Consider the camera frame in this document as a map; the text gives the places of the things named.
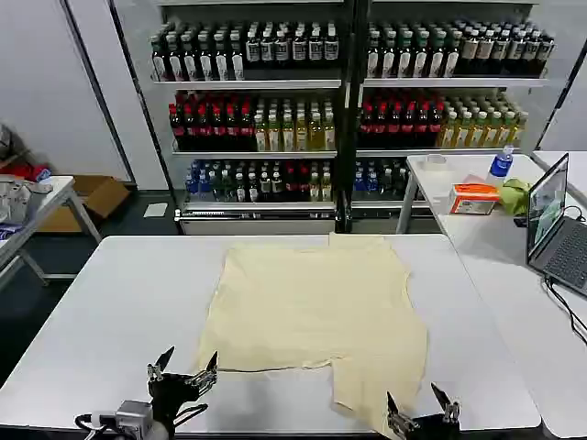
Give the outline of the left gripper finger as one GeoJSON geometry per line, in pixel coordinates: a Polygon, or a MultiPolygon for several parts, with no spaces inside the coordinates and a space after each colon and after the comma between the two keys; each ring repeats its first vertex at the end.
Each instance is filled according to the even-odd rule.
{"type": "Polygon", "coordinates": [[[206,368],[185,381],[198,393],[207,393],[217,382],[217,352],[210,358],[206,368]]]}
{"type": "Polygon", "coordinates": [[[154,363],[149,363],[147,366],[147,374],[149,381],[163,380],[163,372],[166,369],[174,352],[174,346],[162,353],[154,363]]]}

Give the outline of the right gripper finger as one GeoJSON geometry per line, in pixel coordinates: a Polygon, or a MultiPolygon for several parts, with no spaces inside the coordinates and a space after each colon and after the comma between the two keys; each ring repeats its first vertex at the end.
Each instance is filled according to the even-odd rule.
{"type": "Polygon", "coordinates": [[[387,391],[387,423],[395,435],[408,435],[417,429],[417,423],[399,411],[392,394],[387,391]]]}
{"type": "Polygon", "coordinates": [[[452,401],[447,393],[435,383],[431,383],[431,388],[444,412],[443,421],[457,422],[460,418],[460,403],[458,401],[452,401]]]}

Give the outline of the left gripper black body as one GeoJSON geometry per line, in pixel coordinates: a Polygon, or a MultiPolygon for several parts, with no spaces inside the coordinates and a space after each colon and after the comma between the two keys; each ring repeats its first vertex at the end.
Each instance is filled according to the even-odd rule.
{"type": "Polygon", "coordinates": [[[148,381],[153,418],[164,426],[179,426],[188,420],[181,407],[200,398],[198,385],[189,383],[190,377],[175,373],[163,373],[148,381]]]}

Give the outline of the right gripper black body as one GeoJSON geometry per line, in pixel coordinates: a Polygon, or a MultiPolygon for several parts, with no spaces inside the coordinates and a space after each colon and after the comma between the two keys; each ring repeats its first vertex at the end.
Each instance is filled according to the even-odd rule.
{"type": "Polygon", "coordinates": [[[417,429],[411,434],[397,434],[401,439],[458,439],[460,436],[460,422],[444,422],[443,414],[432,414],[416,417],[417,429]]]}

